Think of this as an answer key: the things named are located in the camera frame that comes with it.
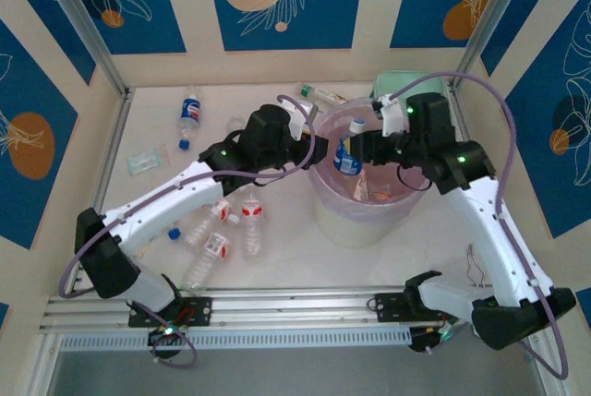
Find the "left aluminium side rail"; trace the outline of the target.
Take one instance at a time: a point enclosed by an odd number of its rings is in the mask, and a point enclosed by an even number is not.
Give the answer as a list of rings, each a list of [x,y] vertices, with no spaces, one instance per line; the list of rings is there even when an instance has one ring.
[[[103,205],[115,167],[134,91],[127,93],[119,107],[115,125],[108,141],[108,148],[99,180],[98,191],[93,203],[94,216],[90,225],[90,237],[100,231],[103,233],[93,243],[85,255],[92,262],[90,279],[96,293],[103,299],[120,295],[130,286],[132,280],[138,276],[137,268],[133,266],[128,256],[121,249],[121,237],[114,235],[115,228],[111,228],[109,221],[105,222]]]

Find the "small printed wrapper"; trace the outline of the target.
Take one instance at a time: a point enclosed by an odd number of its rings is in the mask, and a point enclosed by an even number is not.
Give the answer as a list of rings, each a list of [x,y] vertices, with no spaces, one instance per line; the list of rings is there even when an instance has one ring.
[[[359,202],[368,202],[368,181],[366,171],[362,169],[356,176],[352,198]]]

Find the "red white label bottle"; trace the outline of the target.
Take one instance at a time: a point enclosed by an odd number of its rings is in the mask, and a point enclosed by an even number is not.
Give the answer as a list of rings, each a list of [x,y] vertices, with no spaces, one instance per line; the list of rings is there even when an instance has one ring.
[[[187,227],[184,241],[192,247],[200,247],[220,225],[228,222],[238,225],[240,218],[233,212],[230,201],[220,198],[199,210],[197,219]]]
[[[183,290],[195,294],[207,288],[213,273],[229,255],[232,242],[220,233],[211,233],[202,244],[196,236],[188,235],[185,240],[195,257],[187,267],[181,285]]]

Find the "blue label bottle white cap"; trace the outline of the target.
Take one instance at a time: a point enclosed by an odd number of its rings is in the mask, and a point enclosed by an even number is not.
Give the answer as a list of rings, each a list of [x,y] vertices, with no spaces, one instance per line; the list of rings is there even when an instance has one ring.
[[[352,119],[348,131],[339,138],[339,143],[333,158],[333,166],[343,175],[357,176],[362,171],[362,162],[354,157],[352,153],[352,137],[362,133],[365,124],[366,123],[363,119]]]

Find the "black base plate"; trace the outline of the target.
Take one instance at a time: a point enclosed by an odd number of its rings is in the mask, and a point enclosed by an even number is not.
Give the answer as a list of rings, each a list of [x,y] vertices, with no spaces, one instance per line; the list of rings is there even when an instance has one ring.
[[[378,322],[455,323],[458,318],[439,310],[426,308],[417,297],[406,292],[375,294],[367,302],[377,314]]]
[[[156,315],[179,327],[208,327],[211,318],[211,303],[210,297],[181,296],[157,312]],[[156,328],[161,325],[161,322],[150,316],[145,310],[132,306],[127,325],[130,328]]]

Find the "left black controller board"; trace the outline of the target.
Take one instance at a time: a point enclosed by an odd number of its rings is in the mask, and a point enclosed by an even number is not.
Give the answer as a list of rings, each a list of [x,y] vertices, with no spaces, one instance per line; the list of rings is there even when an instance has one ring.
[[[161,325],[148,334],[148,345],[150,347],[180,346],[183,343],[184,341],[178,334],[178,327],[176,325]]]

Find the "blue red cola bottle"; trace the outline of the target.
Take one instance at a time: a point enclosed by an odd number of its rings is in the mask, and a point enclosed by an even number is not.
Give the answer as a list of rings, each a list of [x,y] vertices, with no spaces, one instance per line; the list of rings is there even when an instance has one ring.
[[[196,138],[201,123],[201,101],[202,93],[199,87],[186,87],[177,127],[180,150],[189,150]]]

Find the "bin with purple plastic liner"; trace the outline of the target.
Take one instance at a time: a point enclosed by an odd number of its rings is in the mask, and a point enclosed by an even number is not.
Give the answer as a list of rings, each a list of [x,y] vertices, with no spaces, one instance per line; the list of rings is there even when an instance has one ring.
[[[395,222],[407,216],[422,198],[428,180],[418,168],[399,169],[396,163],[382,166],[364,164],[368,181],[368,202],[352,198],[353,183],[333,166],[339,138],[352,119],[365,121],[365,130],[381,130],[381,121],[371,108],[371,99],[356,98],[321,114],[314,123],[316,135],[329,140],[324,160],[309,170],[311,184],[328,210],[352,222],[371,225]]]

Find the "red leaf label bottle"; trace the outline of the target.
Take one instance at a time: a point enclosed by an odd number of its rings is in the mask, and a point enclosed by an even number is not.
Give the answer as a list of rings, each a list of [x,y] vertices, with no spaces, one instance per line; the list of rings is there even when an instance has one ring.
[[[248,193],[242,202],[243,252],[248,257],[257,256],[263,244],[264,206],[254,193]]]

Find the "teal clear flat packet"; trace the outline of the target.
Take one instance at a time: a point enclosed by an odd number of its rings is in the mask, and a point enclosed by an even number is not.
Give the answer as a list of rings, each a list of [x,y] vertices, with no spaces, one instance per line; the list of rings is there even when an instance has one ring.
[[[139,175],[169,165],[170,158],[164,145],[127,157],[127,170],[130,176]]]

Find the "black controller board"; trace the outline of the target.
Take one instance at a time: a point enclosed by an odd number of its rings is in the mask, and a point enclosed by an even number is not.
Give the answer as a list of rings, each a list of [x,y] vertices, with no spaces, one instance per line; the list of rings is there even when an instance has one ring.
[[[161,325],[148,334],[148,345],[150,347],[180,346],[183,343],[184,341],[178,334],[178,327],[176,325]]]
[[[443,327],[411,328],[409,348],[417,353],[433,354],[464,327],[465,324],[454,324]]]

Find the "right aluminium side rail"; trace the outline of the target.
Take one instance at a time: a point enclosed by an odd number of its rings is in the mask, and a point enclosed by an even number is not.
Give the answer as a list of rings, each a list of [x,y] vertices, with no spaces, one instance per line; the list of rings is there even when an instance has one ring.
[[[463,111],[456,95],[455,88],[451,82],[447,83],[448,98],[451,106],[453,121],[457,128],[457,134],[462,141],[469,139],[469,132],[467,130]]]

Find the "right black controller board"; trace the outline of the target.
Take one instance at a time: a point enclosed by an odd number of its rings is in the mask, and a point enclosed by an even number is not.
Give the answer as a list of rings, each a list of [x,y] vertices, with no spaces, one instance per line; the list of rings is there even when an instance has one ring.
[[[464,327],[465,324],[454,324],[443,327],[411,328],[409,348],[417,353],[433,354]]]

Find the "aluminium mounting rail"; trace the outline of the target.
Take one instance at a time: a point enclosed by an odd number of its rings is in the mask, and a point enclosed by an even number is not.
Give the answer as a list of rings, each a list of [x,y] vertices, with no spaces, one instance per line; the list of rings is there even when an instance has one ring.
[[[212,289],[208,327],[193,330],[264,330],[277,328],[364,327],[379,324],[367,302],[379,293],[403,293],[402,286],[283,289]],[[86,294],[65,300],[52,297],[40,323],[42,333],[91,333],[152,330],[127,325],[130,306],[121,298]]]

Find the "left aluminium frame post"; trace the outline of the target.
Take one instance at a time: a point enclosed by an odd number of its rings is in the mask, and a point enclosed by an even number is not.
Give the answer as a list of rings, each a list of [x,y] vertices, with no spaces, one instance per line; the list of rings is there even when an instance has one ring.
[[[82,0],[56,1],[95,64],[103,71],[109,85],[125,99],[129,93],[129,86],[123,80],[103,37],[97,30]]]

